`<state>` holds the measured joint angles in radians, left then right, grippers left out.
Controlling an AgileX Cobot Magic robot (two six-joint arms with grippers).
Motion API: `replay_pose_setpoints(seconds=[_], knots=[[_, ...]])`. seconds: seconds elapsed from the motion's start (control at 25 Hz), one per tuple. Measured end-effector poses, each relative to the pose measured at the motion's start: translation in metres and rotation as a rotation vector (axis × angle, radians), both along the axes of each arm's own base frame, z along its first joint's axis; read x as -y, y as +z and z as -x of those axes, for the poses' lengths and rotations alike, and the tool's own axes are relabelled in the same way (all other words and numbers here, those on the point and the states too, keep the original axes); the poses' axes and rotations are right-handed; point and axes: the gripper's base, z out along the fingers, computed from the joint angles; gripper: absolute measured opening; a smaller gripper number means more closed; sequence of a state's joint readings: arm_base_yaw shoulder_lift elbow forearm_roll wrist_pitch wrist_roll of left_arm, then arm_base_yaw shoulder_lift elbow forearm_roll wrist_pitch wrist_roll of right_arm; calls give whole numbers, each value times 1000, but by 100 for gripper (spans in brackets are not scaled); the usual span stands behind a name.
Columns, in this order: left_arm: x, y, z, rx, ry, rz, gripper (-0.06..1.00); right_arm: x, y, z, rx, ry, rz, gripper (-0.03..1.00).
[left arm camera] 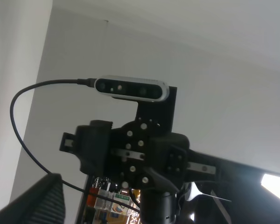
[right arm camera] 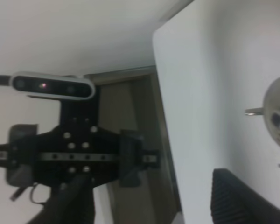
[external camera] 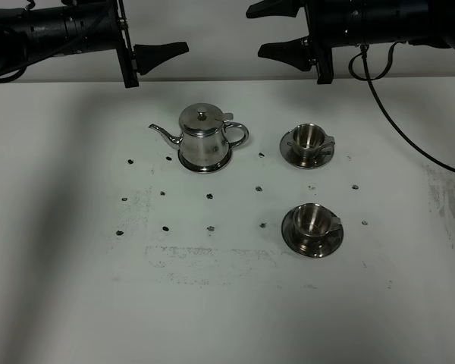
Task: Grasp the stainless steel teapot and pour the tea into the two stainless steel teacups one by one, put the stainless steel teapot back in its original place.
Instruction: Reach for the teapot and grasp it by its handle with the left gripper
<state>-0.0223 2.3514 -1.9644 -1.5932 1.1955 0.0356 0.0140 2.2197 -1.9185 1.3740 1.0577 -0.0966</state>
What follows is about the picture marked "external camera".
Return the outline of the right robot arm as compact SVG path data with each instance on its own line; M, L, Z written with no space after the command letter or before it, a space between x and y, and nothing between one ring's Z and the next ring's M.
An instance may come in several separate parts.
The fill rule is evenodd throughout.
M308 35L264 44L258 56L300 71L315 68L320 84L334 79L334 48L407 42L455 50L455 1L260 1L248 7L246 17L296 17L300 10Z

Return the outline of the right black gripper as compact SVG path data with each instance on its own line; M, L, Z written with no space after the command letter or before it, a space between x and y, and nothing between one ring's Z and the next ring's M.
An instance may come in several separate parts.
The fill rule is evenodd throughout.
M259 48L258 56L290 65L299 71L310 71L316 60L317 83L331 84L334 79L332 49L348 45L348 1L263 0L250 5L246 17L296 17L304 6L309 39L304 37L289 42L267 43Z

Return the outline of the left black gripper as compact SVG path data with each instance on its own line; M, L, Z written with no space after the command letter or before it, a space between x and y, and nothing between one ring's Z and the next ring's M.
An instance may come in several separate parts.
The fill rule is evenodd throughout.
M173 42L164 45L135 45L132 47L123 0L116 1L116 10L117 25L121 35L120 45L117 47L117 56L124 85L127 89L139 86L137 73L142 76L146 75L160 64L188 53L189 47L186 42Z

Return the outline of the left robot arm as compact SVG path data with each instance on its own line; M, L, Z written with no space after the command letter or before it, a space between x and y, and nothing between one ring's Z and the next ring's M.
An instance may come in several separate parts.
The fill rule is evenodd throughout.
M127 88L189 51L185 42L133 45L122 1L64 1L60 7L0 9L0 84L53 57L114 50Z

